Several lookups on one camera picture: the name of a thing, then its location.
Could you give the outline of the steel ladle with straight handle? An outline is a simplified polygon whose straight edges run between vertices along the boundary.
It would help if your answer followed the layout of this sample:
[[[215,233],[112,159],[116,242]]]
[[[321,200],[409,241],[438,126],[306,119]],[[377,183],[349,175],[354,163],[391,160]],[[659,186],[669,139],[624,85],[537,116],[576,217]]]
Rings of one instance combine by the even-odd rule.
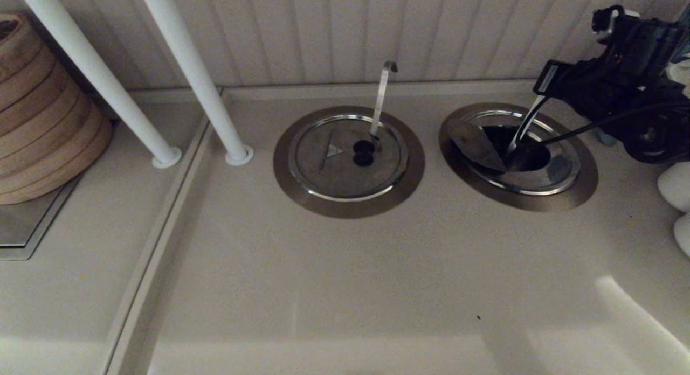
[[[515,132],[515,135],[513,135],[510,144],[508,144],[507,150],[503,154],[504,159],[508,159],[512,156],[513,152],[517,149],[518,144],[520,144],[521,140],[527,133],[527,130],[532,124],[533,120],[536,118],[536,115],[539,112],[540,108],[548,100],[549,98],[545,95],[538,95],[536,97],[535,102],[533,102],[532,104],[532,107],[530,107],[530,110],[528,110],[528,112],[525,114],[520,126],[517,128]]]

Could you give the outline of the steel lid with black knob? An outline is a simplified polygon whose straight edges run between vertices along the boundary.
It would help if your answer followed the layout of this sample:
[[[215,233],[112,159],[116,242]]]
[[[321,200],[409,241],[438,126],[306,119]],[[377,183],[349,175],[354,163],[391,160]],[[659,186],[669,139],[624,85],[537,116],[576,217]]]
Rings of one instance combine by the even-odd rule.
[[[363,202],[399,184],[411,164],[407,126],[387,113],[375,134],[372,108],[331,107],[306,115],[287,134],[287,169],[304,191],[333,202]]]
[[[528,196],[551,196],[576,184],[584,161],[567,141],[543,145],[560,130],[535,119],[515,151],[507,158],[511,140],[527,110],[480,107],[459,110],[444,131],[469,169],[496,188]]]

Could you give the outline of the white paper napkin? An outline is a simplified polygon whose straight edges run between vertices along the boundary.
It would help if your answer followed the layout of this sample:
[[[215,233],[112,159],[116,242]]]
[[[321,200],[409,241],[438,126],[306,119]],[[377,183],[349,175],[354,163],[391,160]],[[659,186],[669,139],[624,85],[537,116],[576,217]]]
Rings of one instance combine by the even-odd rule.
[[[673,82],[690,86],[690,59],[669,63],[666,66],[666,77]]]

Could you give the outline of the white metal pole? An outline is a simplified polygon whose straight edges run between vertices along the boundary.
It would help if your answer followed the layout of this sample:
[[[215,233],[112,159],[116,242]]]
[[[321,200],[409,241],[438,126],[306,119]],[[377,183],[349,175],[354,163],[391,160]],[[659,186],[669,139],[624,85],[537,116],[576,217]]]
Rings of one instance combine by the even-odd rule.
[[[24,0],[49,34],[140,142],[153,155],[157,169],[171,167],[182,150],[165,141],[130,97],[59,0]]]
[[[242,166],[254,151],[242,142],[175,0],[143,0],[193,93],[214,128],[230,166]]]

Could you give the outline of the beige counter divider strip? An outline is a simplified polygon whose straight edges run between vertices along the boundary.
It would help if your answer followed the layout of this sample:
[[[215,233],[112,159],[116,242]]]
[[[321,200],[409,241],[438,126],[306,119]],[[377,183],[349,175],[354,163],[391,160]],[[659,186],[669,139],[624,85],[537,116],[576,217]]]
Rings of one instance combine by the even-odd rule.
[[[135,100],[153,108],[155,124],[165,131],[182,134],[185,127],[193,131],[115,313],[97,375],[134,373],[141,356],[148,356],[148,334],[175,252],[173,238],[213,135],[213,127],[189,90],[136,91]]]

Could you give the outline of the bamboo steamer stack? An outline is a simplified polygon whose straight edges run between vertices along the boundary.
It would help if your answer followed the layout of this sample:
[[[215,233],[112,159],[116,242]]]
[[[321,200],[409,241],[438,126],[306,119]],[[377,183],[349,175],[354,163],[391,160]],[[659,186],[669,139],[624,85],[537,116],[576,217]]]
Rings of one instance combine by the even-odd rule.
[[[20,12],[0,12],[0,205],[34,200],[88,169],[113,125]]]

